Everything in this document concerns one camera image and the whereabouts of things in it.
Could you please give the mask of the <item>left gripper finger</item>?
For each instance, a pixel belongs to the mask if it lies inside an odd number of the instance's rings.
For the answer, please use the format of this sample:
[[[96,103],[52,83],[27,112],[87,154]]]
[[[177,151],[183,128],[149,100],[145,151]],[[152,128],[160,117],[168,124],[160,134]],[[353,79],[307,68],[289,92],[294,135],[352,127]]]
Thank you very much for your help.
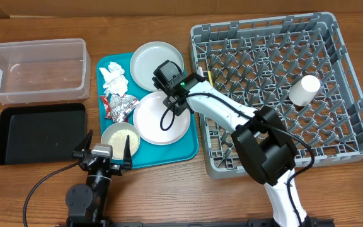
[[[86,137],[74,148],[74,151],[83,152],[89,150],[92,137],[93,137],[93,130],[90,129]]]
[[[132,155],[130,152],[130,136],[127,135],[125,140],[125,147],[124,147],[124,156],[123,156],[123,169],[132,169]]]

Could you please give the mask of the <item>grey round plate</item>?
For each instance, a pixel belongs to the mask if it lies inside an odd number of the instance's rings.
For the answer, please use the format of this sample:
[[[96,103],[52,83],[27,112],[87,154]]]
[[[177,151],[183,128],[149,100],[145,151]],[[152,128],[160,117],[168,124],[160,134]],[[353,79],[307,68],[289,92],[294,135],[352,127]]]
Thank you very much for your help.
[[[130,60],[132,79],[147,91],[157,91],[153,85],[153,72],[165,60],[173,61],[182,71],[185,69],[182,55],[171,44],[155,41],[140,46]]]

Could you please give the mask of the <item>pink round plate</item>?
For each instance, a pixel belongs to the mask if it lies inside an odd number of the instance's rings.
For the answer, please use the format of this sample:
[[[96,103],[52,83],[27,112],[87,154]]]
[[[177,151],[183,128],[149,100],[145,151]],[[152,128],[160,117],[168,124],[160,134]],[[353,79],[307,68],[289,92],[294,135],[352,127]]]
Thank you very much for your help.
[[[169,130],[160,128],[160,120],[166,110],[163,104],[166,94],[156,91],[146,95],[134,110],[133,124],[139,135],[147,142],[155,145],[167,145],[181,139],[190,125],[190,112],[184,110],[176,116]]]

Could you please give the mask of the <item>white napkin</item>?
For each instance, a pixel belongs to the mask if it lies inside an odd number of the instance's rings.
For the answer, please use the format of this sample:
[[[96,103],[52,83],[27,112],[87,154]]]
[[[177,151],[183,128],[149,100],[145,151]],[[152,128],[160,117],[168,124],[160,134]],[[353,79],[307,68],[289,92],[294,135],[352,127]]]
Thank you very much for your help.
[[[129,81],[125,78],[125,70],[121,65],[110,62],[108,67],[100,67],[99,70],[105,81],[103,85],[105,96],[124,96],[128,90]]]

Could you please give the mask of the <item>white paper cup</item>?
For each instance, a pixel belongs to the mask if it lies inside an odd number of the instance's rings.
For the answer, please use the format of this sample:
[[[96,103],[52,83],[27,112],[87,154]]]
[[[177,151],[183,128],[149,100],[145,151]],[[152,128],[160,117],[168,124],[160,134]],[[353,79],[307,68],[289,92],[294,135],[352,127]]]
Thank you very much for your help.
[[[306,75],[289,89],[289,99],[297,106],[310,104],[320,90],[320,80],[313,75]]]

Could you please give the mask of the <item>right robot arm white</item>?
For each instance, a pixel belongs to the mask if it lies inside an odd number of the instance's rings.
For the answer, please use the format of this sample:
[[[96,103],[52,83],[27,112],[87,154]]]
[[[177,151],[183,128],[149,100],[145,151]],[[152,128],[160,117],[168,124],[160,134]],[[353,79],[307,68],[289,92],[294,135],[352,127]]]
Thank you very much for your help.
[[[242,105],[217,91],[204,76],[184,75],[173,61],[164,61],[153,74],[154,86],[166,94],[163,103],[173,117],[185,110],[200,113],[229,133],[241,166],[265,187],[275,224],[310,226],[294,183],[297,137],[287,132],[274,109]]]

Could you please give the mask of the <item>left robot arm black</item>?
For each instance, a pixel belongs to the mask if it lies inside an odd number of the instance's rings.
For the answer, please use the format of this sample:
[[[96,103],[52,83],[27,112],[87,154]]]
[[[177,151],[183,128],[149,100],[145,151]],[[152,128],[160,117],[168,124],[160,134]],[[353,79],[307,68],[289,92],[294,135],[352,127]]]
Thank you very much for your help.
[[[91,146],[93,131],[74,148],[72,156],[78,160],[77,166],[87,172],[85,183],[73,185],[66,194],[68,207],[67,226],[113,226],[110,218],[104,216],[108,189],[113,176],[122,176],[131,170],[130,137],[122,146],[123,163],[112,163],[113,148],[108,144]]]

